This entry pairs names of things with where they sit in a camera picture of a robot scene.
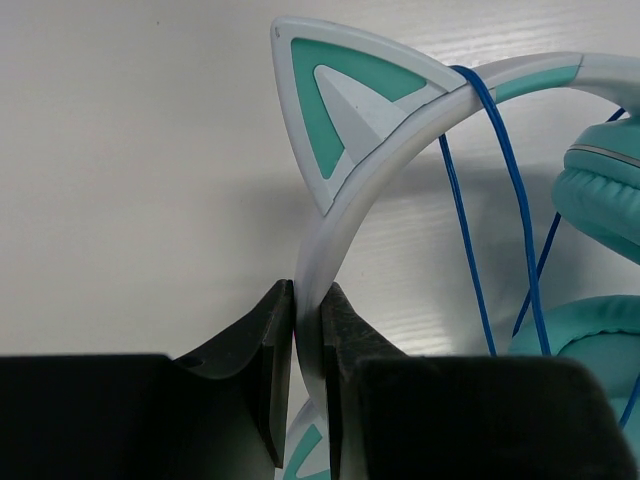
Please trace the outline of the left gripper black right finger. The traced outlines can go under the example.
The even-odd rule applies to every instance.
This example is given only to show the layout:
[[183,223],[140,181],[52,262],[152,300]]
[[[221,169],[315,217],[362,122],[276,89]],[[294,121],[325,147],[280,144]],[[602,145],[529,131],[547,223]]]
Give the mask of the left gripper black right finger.
[[322,303],[335,479],[634,479],[584,366],[540,356],[409,356],[338,285]]

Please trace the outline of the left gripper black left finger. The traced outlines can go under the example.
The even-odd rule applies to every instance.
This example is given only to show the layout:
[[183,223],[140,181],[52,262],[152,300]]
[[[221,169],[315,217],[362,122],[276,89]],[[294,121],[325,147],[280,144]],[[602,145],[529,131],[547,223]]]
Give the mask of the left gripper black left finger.
[[5,479],[270,479],[284,463],[293,286],[194,350],[5,356]]

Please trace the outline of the teal cat-ear headphones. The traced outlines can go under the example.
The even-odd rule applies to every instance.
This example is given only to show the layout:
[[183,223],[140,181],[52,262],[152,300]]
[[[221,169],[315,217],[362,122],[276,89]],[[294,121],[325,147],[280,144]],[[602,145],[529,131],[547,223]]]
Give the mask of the teal cat-ear headphones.
[[322,303],[383,188],[424,148],[477,112],[488,115],[521,216],[529,290],[509,350],[484,355],[570,359],[603,388],[639,475],[639,299],[607,295],[551,310],[539,280],[526,190],[501,102],[571,88],[613,102],[606,122],[569,147],[552,190],[557,221],[631,260],[639,258],[639,62],[553,52],[476,68],[447,66],[412,48],[327,21],[280,17],[271,27],[277,90],[289,140],[314,197],[294,276],[295,343],[309,400],[287,434],[283,479],[335,479],[330,470]]

